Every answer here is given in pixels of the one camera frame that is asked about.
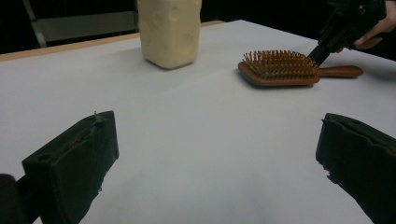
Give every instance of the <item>white table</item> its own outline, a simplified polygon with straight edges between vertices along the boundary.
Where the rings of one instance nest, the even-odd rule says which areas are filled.
[[[396,136],[396,63],[354,50],[357,79],[255,89],[243,54],[316,40],[246,21],[202,28],[197,60],[148,63],[138,38],[0,63],[0,173],[95,111],[113,110],[120,158],[81,223],[363,224],[371,220],[315,159],[326,113]]]

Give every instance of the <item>hairbrush handle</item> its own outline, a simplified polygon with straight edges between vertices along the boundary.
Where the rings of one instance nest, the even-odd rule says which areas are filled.
[[[320,77],[359,77],[362,74],[363,70],[354,65],[319,68]]]

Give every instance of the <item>finger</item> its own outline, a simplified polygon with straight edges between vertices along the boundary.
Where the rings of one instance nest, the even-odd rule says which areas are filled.
[[[375,38],[371,38],[367,41],[365,41],[364,43],[357,45],[356,48],[357,49],[370,49],[372,47],[374,47],[375,45],[379,44],[379,42],[382,41],[382,37],[375,37]]]
[[[379,21],[371,30],[369,30],[366,34],[364,34],[361,38],[357,39],[353,44],[355,46],[360,46],[364,42],[372,39],[375,35],[382,33],[388,27],[388,21],[382,20]]]

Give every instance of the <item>hairbrush bristle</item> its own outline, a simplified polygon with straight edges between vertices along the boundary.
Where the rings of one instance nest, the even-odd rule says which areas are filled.
[[[318,66],[302,53],[261,50],[244,54],[247,66],[262,78],[303,78],[318,74]]]

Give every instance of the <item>hairbrush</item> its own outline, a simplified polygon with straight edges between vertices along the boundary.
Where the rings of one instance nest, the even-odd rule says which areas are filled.
[[[319,68],[309,57],[290,50],[261,50],[244,54],[238,64],[242,76],[256,86],[313,85],[321,77],[358,77],[354,65]]]

